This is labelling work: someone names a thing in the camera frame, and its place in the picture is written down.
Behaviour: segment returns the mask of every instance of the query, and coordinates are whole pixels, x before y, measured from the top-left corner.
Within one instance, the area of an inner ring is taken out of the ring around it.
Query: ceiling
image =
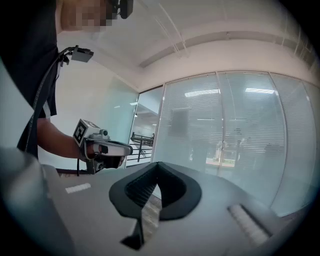
[[[147,109],[137,106],[136,107],[136,117],[134,118],[134,126],[147,127],[157,124],[159,117],[157,114],[148,111]]]
[[[313,49],[290,14],[272,0],[134,0],[128,19],[101,32],[64,32],[58,43],[85,44],[97,61],[123,77],[188,47],[217,40],[252,39],[289,47],[311,66]]]
[[[149,90],[146,92],[143,92],[140,94],[140,98],[143,97],[144,95],[148,95],[148,97],[152,98],[154,100],[154,104],[157,105],[158,107],[160,106],[160,102],[162,101],[162,97],[164,94],[164,90],[162,87],[159,87],[157,89]]]

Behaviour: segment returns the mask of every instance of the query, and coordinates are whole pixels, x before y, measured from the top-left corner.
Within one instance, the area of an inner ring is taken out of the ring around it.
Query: black shirt
[[[15,85],[30,106],[36,96],[40,82],[49,66],[58,56],[56,34],[56,0],[10,1],[12,19],[3,21],[4,28],[0,53]],[[38,157],[37,120],[45,118],[43,105],[48,102],[51,116],[56,115],[55,84],[58,64],[47,76],[34,110],[34,121],[27,152]],[[19,140],[18,148],[25,150],[28,125]]]

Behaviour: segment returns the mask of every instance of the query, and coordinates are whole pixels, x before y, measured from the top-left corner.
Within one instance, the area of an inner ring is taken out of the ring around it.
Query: black foam insert
[[[181,219],[199,203],[202,195],[199,184],[164,162],[154,162],[114,183],[109,198],[120,215],[137,219],[135,231],[122,243],[139,250],[144,244],[142,208],[149,200],[156,185],[161,191],[162,210],[160,221]]]

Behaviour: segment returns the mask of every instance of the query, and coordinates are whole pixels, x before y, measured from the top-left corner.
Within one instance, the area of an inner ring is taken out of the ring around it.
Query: person
[[[30,106],[33,106],[45,72],[59,54],[57,34],[62,31],[99,29],[106,26],[106,19],[112,15],[112,5],[108,0],[19,1],[11,3],[11,6],[6,6],[3,10],[14,10],[15,20],[9,22],[18,23],[19,29],[17,31],[17,28],[8,22],[4,26],[2,32],[7,39],[1,42],[1,58],[12,80]],[[17,147],[35,157],[38,157],[39,145],[52,154],[83,160],[73,137],[59,131],[50,119],[46,118],[43,110],[47,102],[50,115],[57,114],[55,99],[57,72],[58,63],[51,69],[39,94],[28,143],[27,125]],[[93,147],[89,146],[87,152],[93,154]]]

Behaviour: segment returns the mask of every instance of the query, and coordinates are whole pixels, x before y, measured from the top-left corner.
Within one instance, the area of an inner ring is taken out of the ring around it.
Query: ceiling light
[[[187,92],[184,95],[186,97],[192,97],[192,96],[198,96],[202,94],[218,94],[220,91],[218,89],[215,90],[200,90],[200,91],[193,91],[193,92]]]
[[[245,89],[247,93],[260,93],[260,94],[273,94],[275,90],[267,90],[267,89],[257,89],[257,88],[247,88]]]

